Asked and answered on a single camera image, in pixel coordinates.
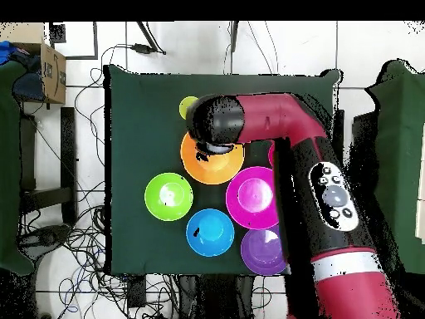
blue bowl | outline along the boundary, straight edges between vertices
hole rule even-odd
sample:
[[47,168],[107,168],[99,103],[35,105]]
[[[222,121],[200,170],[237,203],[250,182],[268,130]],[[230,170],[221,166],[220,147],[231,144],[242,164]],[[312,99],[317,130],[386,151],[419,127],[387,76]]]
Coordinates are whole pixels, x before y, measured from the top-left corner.
[[203,209],[194,214],[186,227],[186,239],[197,254],[215,257],[232,246],[235,228],[232,220],[216,209]]

white stripe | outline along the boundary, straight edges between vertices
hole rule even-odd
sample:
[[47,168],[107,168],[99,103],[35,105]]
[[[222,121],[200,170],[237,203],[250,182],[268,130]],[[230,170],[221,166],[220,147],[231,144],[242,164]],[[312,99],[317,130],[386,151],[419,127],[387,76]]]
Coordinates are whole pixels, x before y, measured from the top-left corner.
[[328,277],[356,272],[382,272],[378,256],[371,252],[348,252],[325,257],[312,263],[315,282]]

purple bowl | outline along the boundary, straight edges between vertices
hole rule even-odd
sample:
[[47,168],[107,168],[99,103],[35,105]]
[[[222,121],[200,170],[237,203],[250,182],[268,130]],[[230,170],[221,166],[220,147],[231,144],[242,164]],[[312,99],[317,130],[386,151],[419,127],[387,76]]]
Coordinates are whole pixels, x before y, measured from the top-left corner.
[[249,230],[242,239],[242,260],[252,272],[276,275],[286,267],[279,238],[279,225],[265,230]]

pink bowl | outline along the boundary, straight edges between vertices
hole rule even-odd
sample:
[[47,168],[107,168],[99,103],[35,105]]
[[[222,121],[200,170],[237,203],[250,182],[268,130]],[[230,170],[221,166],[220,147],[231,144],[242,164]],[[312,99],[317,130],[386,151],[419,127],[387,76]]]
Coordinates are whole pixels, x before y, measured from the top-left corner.
[[279,223],[273,171],[262,166],[240,171],[227,187],[226,206],[244,228],[263,230]]
[[275,152],[275,142],[271,142],[271,147],[269,149],[268,157],[269,157],[269,163],[271,167],[273,167],[273,153]]

dark green cloth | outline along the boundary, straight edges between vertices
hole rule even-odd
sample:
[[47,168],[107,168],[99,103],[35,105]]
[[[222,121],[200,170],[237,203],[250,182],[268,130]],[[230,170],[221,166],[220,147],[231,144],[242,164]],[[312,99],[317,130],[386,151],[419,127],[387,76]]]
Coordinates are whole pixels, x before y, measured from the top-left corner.
[[[186,96],[287,91],[310,94],[332,115],[333,85],[339,72],[328,71],[322,76],[137,75],[116,66],[109,66],[109,72],[112,273],[252,274],[240,254],[247,230],[235,222],[233,245],[221,256],[201,257],[187,243],[186,225],[197,211],[214,208],[227,213],[228,183],[200,184],[184,170],[180,145],[187,130],[178,105]],[[248,145],[242,168],[270,167],[269,147],[267,141]],[[144,204],[146,185],[164,172],[181,174],[193,189],[192,208],[175,222],[154,218]]]
[[34,270],[32,261],[16,245],[21,189],[20,112],[12,86],[25,72],[14,61],[0,66],[0,267],[18,275]]
[[398,245],[407,272],[425,274],[425,246],[415,238],[423,124],[425,76],[405,61],[384,65],[368,89],[378,116],[376,154],[379,181],[376,199]]

